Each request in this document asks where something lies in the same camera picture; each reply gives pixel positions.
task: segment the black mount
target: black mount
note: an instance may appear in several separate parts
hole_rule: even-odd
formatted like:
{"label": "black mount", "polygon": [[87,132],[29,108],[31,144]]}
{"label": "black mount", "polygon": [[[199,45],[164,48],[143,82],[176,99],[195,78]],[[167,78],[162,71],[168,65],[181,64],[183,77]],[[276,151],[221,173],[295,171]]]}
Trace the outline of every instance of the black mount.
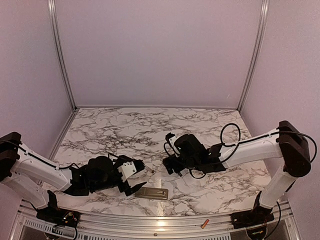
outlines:
{"label": "black mount", "polygon": [[76,228],[79,222],[80,213],[78,211],[59,208],[57,205],[56,195],[48,190],[49,202],[48,206],[43,209],[36,209],[36,218],[57,226],[68,226]]}
{"label": "black mount", "polygon": [[0,138],[0,182],[12,176],[11,168],[20,158],[18,147],[15,146],[21,144],[20,140],[21,135],[15,131]]}
{"label": "black mount", "polygon": [[300,132],[288,121],[281,121],[277,129],[279,138],[276,141],[279,143],[285,162],[284,171],[296,178],[307,175],[311,170],[307,139],[294,134]]}
{"label": "black mount", "polygon": [[234,229],[265,224],[275,219],[272,209],[260,206],[260,195],[261,192],[256,196],[252,210],[239,211],[231,214],[231,221]]}

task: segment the enclosure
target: enclosure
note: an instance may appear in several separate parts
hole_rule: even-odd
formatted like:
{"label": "enclosure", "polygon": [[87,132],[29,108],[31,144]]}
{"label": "enclosure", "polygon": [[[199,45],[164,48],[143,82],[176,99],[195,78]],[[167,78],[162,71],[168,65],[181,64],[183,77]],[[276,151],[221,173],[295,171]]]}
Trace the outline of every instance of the enclosure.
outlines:
{"label": "enclosure", "polygon": [[[165,135],[194,134],[209,147],[225,124],[237,123],[246,139],[288,120],[320,143],[319,22],[316,0],[3,0],[0,137],[19,132],[28,147],[62,166],[108,151],[143,159],[146,171],[132,181],[168,189],[167,201],[107,189],[86,197],[56,192],[58,204],[96,214],[86,219],[93,229],[105,216],[105,234],[119,239],[206,239],[214,221],[253,207],[281,160],[199,180],[172,176],[161,163]],[[230,130],[225,137],[238,136]],[[320,239],[319,171],[317,157],[284,195],[274,239]],[[19,226],[17,215],[24,209],[33,216],[33,209],[8,187],[0,184],[0,191],[1,239],[35,231],[25,220]],[[207,218],[213,232],[201,232]],[[146,235],[135,233],[136,220]],[[171,228],[177,235],[166,235]],[[227,225],[225,231],[247,239]]]}

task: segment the white marble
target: white marble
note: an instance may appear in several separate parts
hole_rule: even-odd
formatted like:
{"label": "white marble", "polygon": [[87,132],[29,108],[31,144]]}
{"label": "white marble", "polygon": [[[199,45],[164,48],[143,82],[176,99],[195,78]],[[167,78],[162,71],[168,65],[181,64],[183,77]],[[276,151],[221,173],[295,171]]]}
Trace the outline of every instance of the white marble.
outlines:
{"label": "white marble", "polygon": [[[166,188],[168,200],[126,197],[118,188],[73,197],[56,191],[61,207],[132,216],[193,216],[252,208],[255,197],[270,181],[263,161],[246,163],[226,172],[209,173],[194,179],[187,170],[183,177],[168,175],[162,164],[167,155],[165,135],[194,134],[206,147],[220,142],[222,127],[237,123],[242,139],[250,134],[235,110],[190,108],[82,108],[68,130],[55,157],[67,166],[83,165],[106,152],[141,159],[145,170],[129,179],[131,186],[147,181],[145,187]],[[237,140],[227,128],[224,141]]]}

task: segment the orange object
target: orange object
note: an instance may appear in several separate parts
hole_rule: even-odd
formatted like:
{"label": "orange object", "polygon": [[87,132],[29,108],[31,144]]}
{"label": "orange object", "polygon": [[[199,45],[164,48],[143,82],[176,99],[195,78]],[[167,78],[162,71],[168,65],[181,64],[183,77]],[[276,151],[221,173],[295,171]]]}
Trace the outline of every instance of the orange object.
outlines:
{"label": "orange object", "polygon": [[204,224],[202,224],[201,228],[204,229],[209,222],[209,219],[205,220]]}

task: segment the metal strip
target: metal strip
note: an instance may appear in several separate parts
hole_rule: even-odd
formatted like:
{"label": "metal strip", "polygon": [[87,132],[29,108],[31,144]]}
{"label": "metal strip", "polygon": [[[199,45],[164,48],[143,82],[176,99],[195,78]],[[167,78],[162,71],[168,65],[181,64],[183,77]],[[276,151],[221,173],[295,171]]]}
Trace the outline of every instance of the metal strip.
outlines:
{"label": "metal strip", "polygon": [[255,39],[253,54],[252,54],[249,70],[248,70],[248,73],[246,75],[246,79],[244,82],[244,86],[242,89],[242,94],[241,94],[241,97],[240,97],[240,100],[238,103],[238,107],[237,107],[237,110],[240,113],[245,105],[246,99],[248,97],[249,89],[250,89],[252,80],[254,78],[254,73],[255,73],[259,53],[261,51],[262,42],[263,42],[265,31],[266,31],[268,10],[269,10],[269,0],[262,0],[260,19],[259,19],[259,25],[258,25],[258,32],[257,32],[256,39]]}
{"label": "metal strip", "polygon": [[60,41],[60,34],[59,34],[59,28],[58,28],[58,19],[57,19],[57,13],[56,13],[56,1],[55,0],[48,0],[48,7],[49,7],[49,13],[50,13],[50,20],[51,20],[51,26],[53,31],[53,38],[55,43],[55,50],[57,52],[58,61],[60,65],[60,70],[62,74],[62,79],[64,83],[64,87],[66,90],[66,94],[70,103],[70,106],[73,111],[77,109],[76,102],[74,99],[74,95],[71,90],[71,85],[66,69],[66,64],[64,60],[64,55],[62,51],[61,41]]}
{"label": "metal strip", "polygon": [[50,155],[49,155],[49,159],[50,160],[53,160],[55,158],[55,155],[57,154],[58,152],[58,149],[60,147],[60,144],[62,143],[62,141],[64,140],[73,120],[75,119],[77,113],[78,113],[78,109],[72,111],[72,113],[70,114],[70,116],[68,117],[67,121],[65,122],[58,138],[56,139],[54,145],[53,145],[53,148],[50,152]]}
{"label": "metal strip", "polygon": [[[287,201],[281,202],[282,219],[292,218],[292,211]],[[80,211],[78,230],[80,232],[113,236],[114,238],[134,239],[179,239],[200,238],[239,231],[234,229],[230,213],[207,214],[197,216],[127,216],[101,214]],[[19,214],[28,219],[36,219],[36,211],[30,203],[22,201]],[[273,209],[276,222],[279,210]],[[209,219],[204,229],[202,224]]]}
{"label": "metal strip", "polygon": [[207,110],[237,110],[235,107],[214,107],[214,106],[153,106],[153,105],[80,105],[79,109],[98,109],[98,108],[164,108],[164,109],[207,109]]}

